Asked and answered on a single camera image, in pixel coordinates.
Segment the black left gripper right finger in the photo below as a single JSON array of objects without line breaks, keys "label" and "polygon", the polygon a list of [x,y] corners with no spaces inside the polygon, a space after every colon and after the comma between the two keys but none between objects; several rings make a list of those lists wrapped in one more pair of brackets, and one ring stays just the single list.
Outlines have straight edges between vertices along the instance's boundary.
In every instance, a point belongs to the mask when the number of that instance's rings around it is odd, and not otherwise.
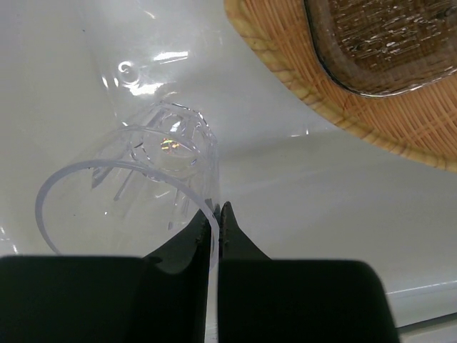
[{"label": "black left gripper right finger", "polygon": [[388,342],[383,284],[365,262],[272,259],[221,210],[220,342]]}]

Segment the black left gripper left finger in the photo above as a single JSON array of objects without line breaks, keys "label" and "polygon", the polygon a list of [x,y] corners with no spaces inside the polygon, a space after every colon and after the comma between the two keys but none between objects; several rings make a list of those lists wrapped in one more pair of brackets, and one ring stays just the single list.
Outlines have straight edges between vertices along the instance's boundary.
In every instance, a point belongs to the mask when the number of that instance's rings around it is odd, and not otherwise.
[{"label": "black left gripper left finger", "polygon": [[3,342],[202,342],[211,227],[198,212],[135,257],[1,259]]}]

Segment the clear glass cup front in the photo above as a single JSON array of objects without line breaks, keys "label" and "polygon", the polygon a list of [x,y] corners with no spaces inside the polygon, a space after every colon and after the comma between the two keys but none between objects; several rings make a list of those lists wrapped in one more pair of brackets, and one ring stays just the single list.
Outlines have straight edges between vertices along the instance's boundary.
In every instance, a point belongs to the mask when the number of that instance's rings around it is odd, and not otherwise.
[{"label": "clear glass cup front", "polygon": [[55,171],[35,202],[59,255],[144,257],[202,214],[218,253],[219,154],[199,111],[160,101]]}]

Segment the clear glass cup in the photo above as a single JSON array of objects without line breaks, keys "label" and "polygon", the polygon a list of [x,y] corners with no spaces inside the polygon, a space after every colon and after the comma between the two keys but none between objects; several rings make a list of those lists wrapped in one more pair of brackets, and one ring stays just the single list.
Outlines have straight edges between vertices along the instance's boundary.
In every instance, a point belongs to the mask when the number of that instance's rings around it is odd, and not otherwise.
[{"label": "clear glass cup", "polygon": [[218,253],[219,154],[199,111],[160,101],[55,171],[35,202],[59,255],[144,257],[202,214]]},{"label": "clear glass cup", "polygon": [[198,46],[182,1],[82,1],[86,40],[118,121],[165,97]]}]

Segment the woven bamboo fan tray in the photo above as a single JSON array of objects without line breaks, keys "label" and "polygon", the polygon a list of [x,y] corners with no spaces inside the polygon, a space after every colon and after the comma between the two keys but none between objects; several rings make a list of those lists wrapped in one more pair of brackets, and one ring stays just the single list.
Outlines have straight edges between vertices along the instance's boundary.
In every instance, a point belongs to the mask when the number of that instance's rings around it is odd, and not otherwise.
[{"label": "woven bamboo fan tray", "polygon": [[229,22],[305,105],[349,134],[403,158],[456,172],[456,76],[369,98],[336,85],[318,62],[302,1],[225,1]]}]

